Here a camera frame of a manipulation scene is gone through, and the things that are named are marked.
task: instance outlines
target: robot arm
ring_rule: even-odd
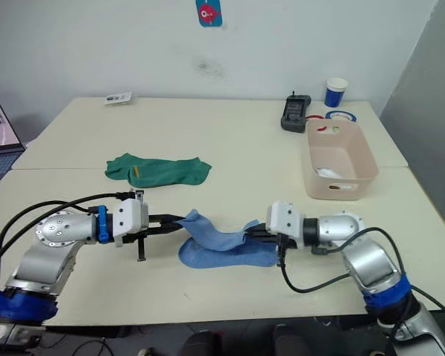
[[[364,224],[361,218],[346,212],[306,218],[292,204],[276,202],[268,209],[266,228],[272,234],[287,235],[298,248],[308,245],[320,252],[326,249],[318,246],[341,246],[362,231]],[[343,248],[341,254],[363,294],[366,310],[376,316],[379,327],[390,334],[397,321],[403,320],[395,334],[394,347],[399,355],[445,356],[445,335],[425,306],[414,298],[406,275],[381,245],[365,234]]]
[[[76,255],[84,245],[139,244],[139,261],[145,260],[144,239],[180,229],[174,215],[149,215],[143,191],[118,204],[112,214],[103,205],[89,214],[59,211],[36,226],[36,242],[25,252],[17,269],[0,291],[0,349],[33,348],[45,331],[42,323],[57,313],[61,294]],[[160,223],[150,227],[150,223]]]

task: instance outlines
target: sticker on wall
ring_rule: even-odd
[[[223,24],[220,0],[196,0],[198,19],[203,27],[218,27]]]

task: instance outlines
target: blue cloth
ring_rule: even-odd
[[[216,230],[209,219],[192,210],[179,220],[192,236],[179,249],[179,259],[192,268],[250,265],[269,267],[277,264],[276,243],[262,243],[245,235],[245,230],[257,225],[249,222],[243,230],[224,233]]]

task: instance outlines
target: blue ring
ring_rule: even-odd
[[[333,119],[332,115],[335,114],[335,113],[345,113],[345,114],[347,114],[347,115],[349,115],[351,117],[351,120],[349,120],[349,121],[351,121],[351,122],[356,122],[357,121],[357,118],[356,118],[356,116],[353,113],[350,113],[348,111],[342,111],[342,110],[329,111],[328,113],[326,113],[325,119]]]
[[[0,291],[0,317],[43,322],[54,317],[57,312],[54,299],[42,299],[19,293],[7,297]]]
[[[363,299],[367,306],[374,309],[382,309],[399,303],[408,293],[410,293],[411,288],[407,276],[402,274],[399,282],[385,291],[374,294],[363,291]]]
[[[99,212],[99,235],[97,236],[97,240],[100,243],[108,243],[110,237],[107,229],[107,208],[105,205],[99,205],[97,209]]]

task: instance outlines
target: blue tape roll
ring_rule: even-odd
[[[342,110],[333,110],[329,111],[325,115],[325,119],[336,119],[336,117],[333,116],[341,116],[343,119],[347,119],[351,122],[356,122],[357,117],[348,111],[342,111]]]

